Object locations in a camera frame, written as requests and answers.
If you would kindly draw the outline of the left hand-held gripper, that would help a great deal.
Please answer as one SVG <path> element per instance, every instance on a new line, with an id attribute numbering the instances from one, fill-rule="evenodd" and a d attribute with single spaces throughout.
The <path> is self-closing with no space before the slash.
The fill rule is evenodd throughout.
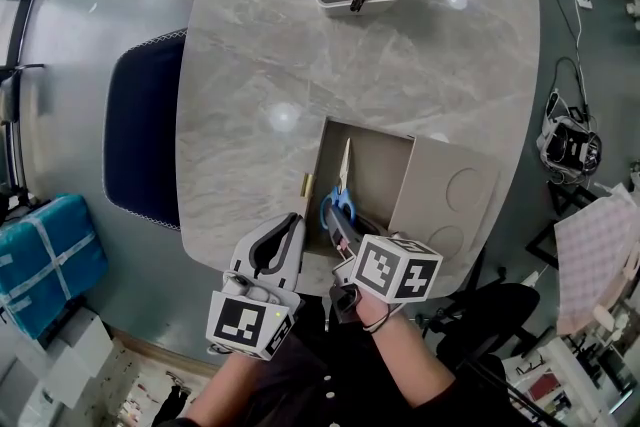
<path id="1" fill-rule="evenodd" d="M 220 291 L 212 293 L 206 339 L 219 354 L 270 360 L 295 323 L 306 223 L 290 212 L 237 243 Z"/>

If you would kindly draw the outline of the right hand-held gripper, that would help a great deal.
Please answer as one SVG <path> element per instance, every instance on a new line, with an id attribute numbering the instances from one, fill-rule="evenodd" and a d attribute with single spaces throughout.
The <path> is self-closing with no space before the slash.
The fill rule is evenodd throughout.
<path id="1" fill-rule="evenodd" d="M 338 207 L 325 215 L 327 231 L 343 262 L 332 270 L 330 289 L 339 322 L 358 320 L 356 305 L 363 291 L 389 305 L 393 311 L 425 301 L 440 270 L 443 257 L 425 244 L 408 239 L 361 235 Z"/>

